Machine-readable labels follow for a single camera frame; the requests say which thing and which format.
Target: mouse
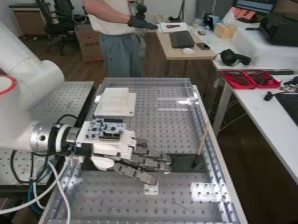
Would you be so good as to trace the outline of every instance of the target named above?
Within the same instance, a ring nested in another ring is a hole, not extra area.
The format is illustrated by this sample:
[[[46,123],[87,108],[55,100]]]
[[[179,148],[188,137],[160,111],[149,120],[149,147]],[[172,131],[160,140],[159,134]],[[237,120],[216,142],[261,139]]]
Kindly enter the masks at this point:
[[[192,48],[184,48],[183,53],[184,54],[195,54],[195,50]]]

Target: cardboard box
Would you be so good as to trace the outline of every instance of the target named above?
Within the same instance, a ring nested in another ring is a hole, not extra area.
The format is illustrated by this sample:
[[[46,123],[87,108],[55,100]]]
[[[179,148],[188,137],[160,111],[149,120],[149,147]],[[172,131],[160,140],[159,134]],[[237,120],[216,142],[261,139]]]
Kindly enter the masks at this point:
[[[81,48],[84,62],[103,61],[100,50],[100,33],[88,24],[76,26],[76,35]]]
[[[233,39],[236,33],[236,27],[225,26],[224,24],[217,23],[214,33],[221,39]]]

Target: black glove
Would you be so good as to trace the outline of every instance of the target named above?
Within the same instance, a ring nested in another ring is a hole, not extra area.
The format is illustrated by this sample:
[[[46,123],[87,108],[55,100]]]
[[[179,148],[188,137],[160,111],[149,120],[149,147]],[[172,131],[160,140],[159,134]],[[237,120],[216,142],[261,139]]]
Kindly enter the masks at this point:
[[[145,28],[151,30],[157,30],[159,26],[148,23],[145,20],[137,19],[136,16],[131,16],[131,20],[128,21],[128,26],[135,27],[135,28]]]

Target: person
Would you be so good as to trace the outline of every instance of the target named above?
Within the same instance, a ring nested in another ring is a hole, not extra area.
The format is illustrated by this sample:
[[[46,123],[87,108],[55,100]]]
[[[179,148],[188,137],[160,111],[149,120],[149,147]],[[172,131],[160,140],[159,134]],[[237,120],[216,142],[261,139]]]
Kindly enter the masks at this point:
[[[84,0],[91,25],[101,33],[101,51],[109,77],[141,77],[135,28],[159,27],[131,15],[128,0]]]

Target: keyboard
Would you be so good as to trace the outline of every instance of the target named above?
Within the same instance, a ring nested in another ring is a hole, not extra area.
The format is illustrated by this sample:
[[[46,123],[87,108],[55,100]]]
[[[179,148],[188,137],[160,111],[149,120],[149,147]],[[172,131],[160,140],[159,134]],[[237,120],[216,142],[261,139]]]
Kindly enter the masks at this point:
[[[169,34],[173,48],[193,48],[195,41],[189,31],[179,31]]]
[[[276,97],[298,126],[298,94],[280,93],[276,95]]]

